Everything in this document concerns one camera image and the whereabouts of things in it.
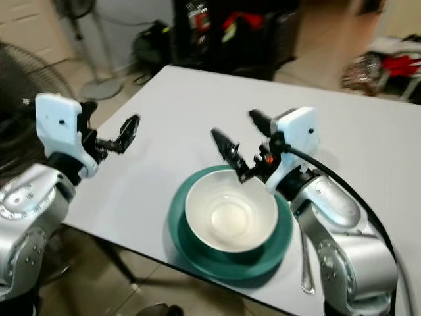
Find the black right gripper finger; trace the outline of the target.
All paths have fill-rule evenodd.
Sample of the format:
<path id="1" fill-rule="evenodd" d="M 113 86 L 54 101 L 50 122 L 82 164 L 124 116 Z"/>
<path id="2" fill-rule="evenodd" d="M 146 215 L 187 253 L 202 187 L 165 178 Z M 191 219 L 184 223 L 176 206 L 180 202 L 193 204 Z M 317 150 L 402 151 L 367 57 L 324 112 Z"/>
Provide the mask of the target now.
<path id="1" fill-rule="evenodd" d="M 249 165 L 239 154 L 239 144 L 235 144 L 219 128 L 212 129 L 212 138 L 216 144 L 220 156 L 235 171 L 237 179 L 240 182 L 246 182 L 249 179 Z"/>
<path id="2" fill-rule="evenodd" d="M 265 138 L 275 138 L 278 133 L 276 128 L 276 121 L 274 118 L 269 117 L 260 109 L 251 109 L 249 117 L 253 121 L 256 129 L 265 136 Z"/>

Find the white standing fan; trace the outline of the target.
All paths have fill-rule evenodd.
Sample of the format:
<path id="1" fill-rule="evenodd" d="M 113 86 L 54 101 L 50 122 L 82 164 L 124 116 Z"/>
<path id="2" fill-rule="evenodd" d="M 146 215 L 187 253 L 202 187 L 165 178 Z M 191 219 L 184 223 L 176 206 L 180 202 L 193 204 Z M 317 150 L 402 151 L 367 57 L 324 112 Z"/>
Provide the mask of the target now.
<path id="1" fill-rule="evenodd" d="M 80 95 L 84 99 L 93 101 L 111 99 L 117 96 L 122 90 L 122 85 L 118 83 L 115 75 L 108 79 L 99 75 L 80 26 L 82 18 L 95 13 L 96 0 L 52 0 L 52 2 L 57 7 L 58 13 L 69 21 L 73 39 L 79 46 L 81 56 L 86 61 L 88 70 L 92 75 L 92 79 L 82 86 Z"/>

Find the cream white bowl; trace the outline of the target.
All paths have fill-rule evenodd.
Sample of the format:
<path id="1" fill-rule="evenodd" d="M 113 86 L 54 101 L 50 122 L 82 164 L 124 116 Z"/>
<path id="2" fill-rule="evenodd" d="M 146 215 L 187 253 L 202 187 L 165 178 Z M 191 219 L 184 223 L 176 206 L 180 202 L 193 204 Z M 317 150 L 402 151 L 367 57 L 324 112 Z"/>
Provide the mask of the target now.
<path id="1" fill-rule="evenodd" d="M 240 182 L 228 167 L 208 167 L 187 187 L 184 213 L 193 235 L 211 249 L 245 253 L 274 233 L 280 207 L 256 178 Z"/>

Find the black floor fan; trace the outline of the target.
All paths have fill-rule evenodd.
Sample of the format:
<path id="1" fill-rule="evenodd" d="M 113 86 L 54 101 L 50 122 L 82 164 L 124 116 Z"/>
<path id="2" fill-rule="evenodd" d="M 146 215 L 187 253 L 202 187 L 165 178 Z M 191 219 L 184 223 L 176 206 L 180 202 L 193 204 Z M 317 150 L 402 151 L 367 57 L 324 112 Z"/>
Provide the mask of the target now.
<path id="1" fill-rule="evenodd" d="M 73 88 L 51 64 L 23 48 L 1 42 L 0 167 L 11 171 L 44 159 L 36 135 L 34 97 L 57 93 L 75 99 Z"/>

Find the black bag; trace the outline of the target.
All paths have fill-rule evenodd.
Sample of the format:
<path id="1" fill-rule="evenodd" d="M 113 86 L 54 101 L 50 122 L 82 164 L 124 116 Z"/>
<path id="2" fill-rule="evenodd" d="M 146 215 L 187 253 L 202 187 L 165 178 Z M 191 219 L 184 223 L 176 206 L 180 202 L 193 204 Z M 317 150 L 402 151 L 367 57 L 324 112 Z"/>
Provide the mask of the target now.
<path id="1" fill-rule="evenodd" d="M 163 21 L 157 19 L 142 30 L 132 44 L 132 57 L 139 76 L 136 84 L 149 82 L 172 61 L 172 32 Z"/>

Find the black shelf unit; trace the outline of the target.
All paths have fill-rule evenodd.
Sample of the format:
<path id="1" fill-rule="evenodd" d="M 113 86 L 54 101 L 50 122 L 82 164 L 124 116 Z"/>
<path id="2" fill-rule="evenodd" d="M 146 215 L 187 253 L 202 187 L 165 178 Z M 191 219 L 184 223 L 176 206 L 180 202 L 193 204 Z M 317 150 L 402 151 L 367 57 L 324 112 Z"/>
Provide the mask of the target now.
<path id="1" fill-rule="evenodd" d="M 170 0 L 172 63 L 201 71 L 272 81 L 280 67 L 295 59 L 303 0 Z M 205 4 L 211 27 L 192 29 L 187 4 Z M 223 23 L 234 11 L 264 17 L 260 30 L 239 25 L 226 36 Z"/>

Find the red bag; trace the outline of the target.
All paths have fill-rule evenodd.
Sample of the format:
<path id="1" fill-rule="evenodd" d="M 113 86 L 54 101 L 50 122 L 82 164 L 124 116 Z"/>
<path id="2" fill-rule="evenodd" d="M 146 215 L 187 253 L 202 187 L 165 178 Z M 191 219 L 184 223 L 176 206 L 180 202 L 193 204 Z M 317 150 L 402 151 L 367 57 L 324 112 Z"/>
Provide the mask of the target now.
<path id="1" fill-rule="evenodd" d="M 240 24 L 244 25 L 244 30 L 260 30 L 262 25 L 264 25 L 264 16 L 258 13 L 234 11 L 223 23 L 224 34 L 226 36 L 233 36 L 237 32 Z"/>

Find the cream panelled door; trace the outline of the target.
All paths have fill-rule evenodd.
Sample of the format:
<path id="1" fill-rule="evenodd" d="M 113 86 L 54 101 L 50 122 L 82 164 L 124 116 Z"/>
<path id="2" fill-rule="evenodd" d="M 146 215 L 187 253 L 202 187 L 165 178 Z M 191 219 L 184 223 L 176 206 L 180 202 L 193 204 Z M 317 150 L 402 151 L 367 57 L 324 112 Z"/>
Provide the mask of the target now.
<path id="1" fill-rule="evenodd" d="M 0 40 L 50 64 L 73 58 L 51 0 L 0 0 Z"/>

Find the teal green plate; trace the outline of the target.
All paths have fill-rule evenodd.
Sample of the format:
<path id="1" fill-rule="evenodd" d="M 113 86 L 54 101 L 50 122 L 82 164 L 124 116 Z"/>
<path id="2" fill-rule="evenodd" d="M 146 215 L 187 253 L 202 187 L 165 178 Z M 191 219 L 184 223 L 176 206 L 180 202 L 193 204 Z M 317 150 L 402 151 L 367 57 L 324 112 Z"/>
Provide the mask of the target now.
<path id="1" fill-rule="evenodd" d="M 276 195 L 280 207 L 280 220 L 270 239 L 258 249 L 245 253 L 224 253 L 201 243 L 190 231 L 184 213 L 187 187 L 197 178 L 197 173 L 187 177 L 172 196 L 168 210 L 168 229 L 172 243 L 180 258 L 201 271 L 220 280 L 249 280 L 273 271 L 284 259 L 292 241 L 295 225 L 286 200 Z"/>

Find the black table leg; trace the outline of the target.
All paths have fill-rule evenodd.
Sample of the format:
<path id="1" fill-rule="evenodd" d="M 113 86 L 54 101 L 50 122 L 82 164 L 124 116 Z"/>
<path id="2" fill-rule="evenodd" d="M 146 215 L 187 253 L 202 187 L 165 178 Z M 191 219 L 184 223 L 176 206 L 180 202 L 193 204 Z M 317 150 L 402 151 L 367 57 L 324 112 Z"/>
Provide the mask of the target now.
<path id="1" fill-rule="evenodd" d="M 117 248 L 111 242 L 102 240 L 102 238 L 91 235 L 92 240 L 96 243 L 97 247 L 103 251 L 106 258 L 123 274 L 123 277 L 128 280 L 130 285 L 138 285 L 138 277 L 133 274 L 129 266 L 123 261 L 118 254 Z"/>

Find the red printed packet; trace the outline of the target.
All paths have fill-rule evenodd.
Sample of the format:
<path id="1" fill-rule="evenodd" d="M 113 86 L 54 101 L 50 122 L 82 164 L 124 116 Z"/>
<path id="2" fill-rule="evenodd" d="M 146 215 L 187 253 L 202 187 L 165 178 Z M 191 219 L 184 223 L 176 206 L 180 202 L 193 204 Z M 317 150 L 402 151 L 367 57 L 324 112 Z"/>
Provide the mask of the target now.
<path id="1" fill-rule="evenodd" d="M 207 32 L 211 27 L 211 21 L 208 14 L 208 8 L 205 4 L 187 4 L 187 15 L 191 27 L 195 32 Z"/>

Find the red cloth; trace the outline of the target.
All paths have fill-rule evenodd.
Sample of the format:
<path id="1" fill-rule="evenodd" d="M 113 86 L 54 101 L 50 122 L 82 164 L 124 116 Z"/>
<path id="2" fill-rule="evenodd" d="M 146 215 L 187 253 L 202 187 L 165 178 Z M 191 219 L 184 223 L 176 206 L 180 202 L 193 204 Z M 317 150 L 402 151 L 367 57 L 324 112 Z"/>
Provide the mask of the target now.
<path id="1" fill-rule="evenodd" d="M 389 76 L 414 76 L 421 71 L 421 57 L 413 58 L 410 55 L 397 55 L 382 60 L 382 68 Z"/>

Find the white cloth bundle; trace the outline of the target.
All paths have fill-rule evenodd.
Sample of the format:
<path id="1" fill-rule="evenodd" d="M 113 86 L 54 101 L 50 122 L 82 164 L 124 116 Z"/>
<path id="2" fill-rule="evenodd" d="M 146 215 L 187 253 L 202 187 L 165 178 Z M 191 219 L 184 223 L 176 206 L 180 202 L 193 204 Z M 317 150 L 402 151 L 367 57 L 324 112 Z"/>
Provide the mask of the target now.
<path id="1" fill-rule="evenodd" d="M 390 36 L 376 37 L 363 55 L 409 55 L 421 59 L 421 42 Z"/>

